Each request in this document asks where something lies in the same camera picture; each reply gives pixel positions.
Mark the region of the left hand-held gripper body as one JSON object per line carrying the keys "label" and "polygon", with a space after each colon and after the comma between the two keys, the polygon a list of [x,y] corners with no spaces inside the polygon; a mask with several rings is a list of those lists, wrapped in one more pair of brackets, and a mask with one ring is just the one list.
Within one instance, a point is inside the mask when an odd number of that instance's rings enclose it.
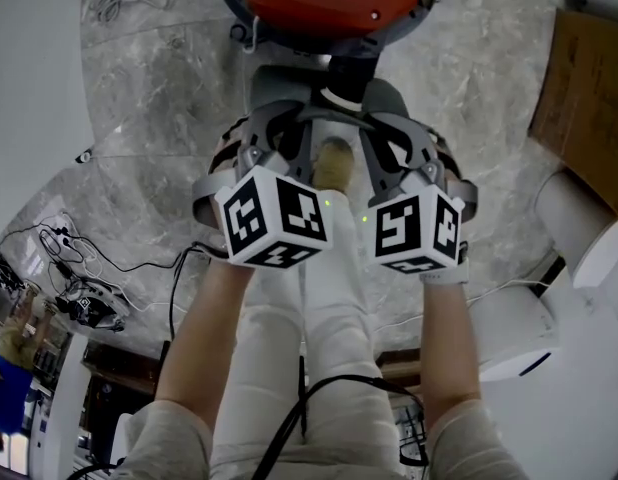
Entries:
{"label": "left hand-held gripper body", "polygon": [[282,175],[279,153],[252,147],[192,187],[201,246],[233,265],[289,269],[332,248],[333,215],[318,191]]}

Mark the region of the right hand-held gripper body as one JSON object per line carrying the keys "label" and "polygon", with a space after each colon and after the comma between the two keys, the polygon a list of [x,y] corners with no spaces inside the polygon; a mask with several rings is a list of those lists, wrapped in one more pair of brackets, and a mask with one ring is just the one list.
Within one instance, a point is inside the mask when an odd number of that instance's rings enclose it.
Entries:
{"label": "right hand-held gripper body", "polygon": [[477,212],[477,186],[461,180],[446,192],[441,162],[430,161],[402,167],[398,190],[392,199],[369,204],[363,212],[367,262],[404,274],[456,267],[462,224]]}

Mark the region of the person's left forearm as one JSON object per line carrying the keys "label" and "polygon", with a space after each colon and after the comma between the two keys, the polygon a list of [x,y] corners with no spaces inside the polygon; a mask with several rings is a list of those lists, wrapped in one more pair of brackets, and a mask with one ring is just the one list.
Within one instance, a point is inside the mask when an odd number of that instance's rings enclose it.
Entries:
{"label": "person's left forearm", "polygon": [[215,426],[252,268],[213,261],[176,332],[160,374],[156,398],[190,410]]}

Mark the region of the person's right forearm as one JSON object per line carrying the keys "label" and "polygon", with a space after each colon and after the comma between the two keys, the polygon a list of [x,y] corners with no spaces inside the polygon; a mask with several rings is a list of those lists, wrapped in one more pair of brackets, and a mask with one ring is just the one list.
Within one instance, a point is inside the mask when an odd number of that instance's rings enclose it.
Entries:
{"label": "person's right forearm", "polygon": [[463,286],[423,289],[421,390],[428,429],[459,404],[481,398],[474,329]]}

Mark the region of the person's right hand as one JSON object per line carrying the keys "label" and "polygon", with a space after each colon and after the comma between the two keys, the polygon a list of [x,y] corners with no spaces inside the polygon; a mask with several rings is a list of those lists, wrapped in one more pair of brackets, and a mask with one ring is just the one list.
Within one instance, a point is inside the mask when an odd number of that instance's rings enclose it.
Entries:
{"label": "person's right hand", "polygon": [[438,139],[434,147],[437,152],[437,158],[444,168],[445,191],[448,192],[450,188],[453,188],[462,180],[462,174],[447,143],[443,139]]}

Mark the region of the person's left hand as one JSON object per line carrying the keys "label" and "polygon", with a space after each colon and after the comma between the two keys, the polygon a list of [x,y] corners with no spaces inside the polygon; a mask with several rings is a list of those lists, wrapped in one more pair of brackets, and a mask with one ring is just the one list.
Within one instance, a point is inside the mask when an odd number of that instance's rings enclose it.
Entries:
{"label": "person's left hand", "polygon": [[247,116],[241,117],[221,134],[207,171],[208,174],[228,170],[236,165],[239,150],[245,143],[248,121]]}

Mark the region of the person's tan shoe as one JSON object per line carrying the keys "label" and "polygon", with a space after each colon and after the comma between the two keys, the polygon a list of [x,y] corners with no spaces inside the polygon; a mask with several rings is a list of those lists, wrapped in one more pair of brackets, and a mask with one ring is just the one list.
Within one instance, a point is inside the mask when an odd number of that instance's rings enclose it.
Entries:
{"label": "person's tan shoe", "polygon": [[350,145],[342,138],[330,137],[322,142],[313,165],[312,186],[320,191],[345,194],[349,188],[355,159]]}

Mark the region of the red vacuum cleaner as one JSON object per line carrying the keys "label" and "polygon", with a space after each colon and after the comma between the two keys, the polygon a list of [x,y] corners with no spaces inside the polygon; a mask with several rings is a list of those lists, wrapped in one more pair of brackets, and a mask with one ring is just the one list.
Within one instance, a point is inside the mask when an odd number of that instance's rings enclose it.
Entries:
{"label": "red vacuum cleaner", "polygon": [[327,55],[325,93],[362,103],[384,48],[415,30],[437,0],[224,0],[236,21],[231,36],[249,53],[263,42]]}

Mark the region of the person's white trousers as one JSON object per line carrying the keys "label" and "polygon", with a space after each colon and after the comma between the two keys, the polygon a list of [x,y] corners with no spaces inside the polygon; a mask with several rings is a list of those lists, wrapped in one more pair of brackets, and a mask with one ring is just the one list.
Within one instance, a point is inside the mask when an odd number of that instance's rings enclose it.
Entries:
{"label": "person's white trousers", "polygon": [[347,441],[396,446],[399,457],[388,396],[362,383],[380,371],[349,200],[332,190],[322,197],[331,204],[332,248],[297,269],[259,271],[247,288],[213,444],[267,449],[306,370],[318,391],[307,429],[294,431],[285,447]]}

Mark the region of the closed brown cardboard box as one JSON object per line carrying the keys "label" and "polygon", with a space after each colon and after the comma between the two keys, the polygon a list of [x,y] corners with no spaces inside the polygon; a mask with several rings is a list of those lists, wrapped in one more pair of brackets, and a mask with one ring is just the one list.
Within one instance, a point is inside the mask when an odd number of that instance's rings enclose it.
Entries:
{"label": "closed brown cardboard box", "polygon": [[618,215],[618,23],[556,11],[529,135]]}

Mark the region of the spare hand-held gripper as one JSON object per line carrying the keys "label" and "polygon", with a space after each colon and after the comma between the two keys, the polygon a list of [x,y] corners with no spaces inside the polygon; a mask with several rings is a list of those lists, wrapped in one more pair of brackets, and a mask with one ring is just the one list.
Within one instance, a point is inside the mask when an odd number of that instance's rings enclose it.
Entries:
{"label": "spare hand-held gripper", "polygon": [[71,321],[113,333],[125,329],[130,314],[130,304],[120,289],[92,278],[72,281],[55,303]]}

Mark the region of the white power strip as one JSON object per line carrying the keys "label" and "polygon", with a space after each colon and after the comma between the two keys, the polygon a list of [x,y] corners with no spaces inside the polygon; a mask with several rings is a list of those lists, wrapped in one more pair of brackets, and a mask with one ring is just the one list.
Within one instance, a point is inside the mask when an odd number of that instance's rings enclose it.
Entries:
{"label": "white power strip", "polygon": [[61,238],[70,238],[77,235],[75,223],[65,209],[54,215],[42,218],[40,224],[50,228],[56,236]]}

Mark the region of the white bathtub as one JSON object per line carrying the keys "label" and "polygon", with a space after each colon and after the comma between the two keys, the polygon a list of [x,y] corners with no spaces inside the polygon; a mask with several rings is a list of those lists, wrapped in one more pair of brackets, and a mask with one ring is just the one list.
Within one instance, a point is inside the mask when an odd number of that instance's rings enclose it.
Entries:
{"label": "white bathtub", "polygon": [[94,143],[81,0],[0,0],[0,171],[43,185]]}

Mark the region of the person's light grey shirt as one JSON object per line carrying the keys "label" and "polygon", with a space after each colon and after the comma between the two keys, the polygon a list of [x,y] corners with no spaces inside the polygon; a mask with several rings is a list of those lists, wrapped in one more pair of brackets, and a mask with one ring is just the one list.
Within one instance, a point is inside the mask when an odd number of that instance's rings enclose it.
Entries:
{"label": "person's light grey shirt", "polygon": [[[503,445],[483,402],[465,401],[433,426],[429,480],[530,480]],[[113,480],[251,480],[263,445],[212,442],[191,411],[150,404],[127,424],[130,450]],[[266,480],[406,480],[396,446],[339,442],[288,445]]]}

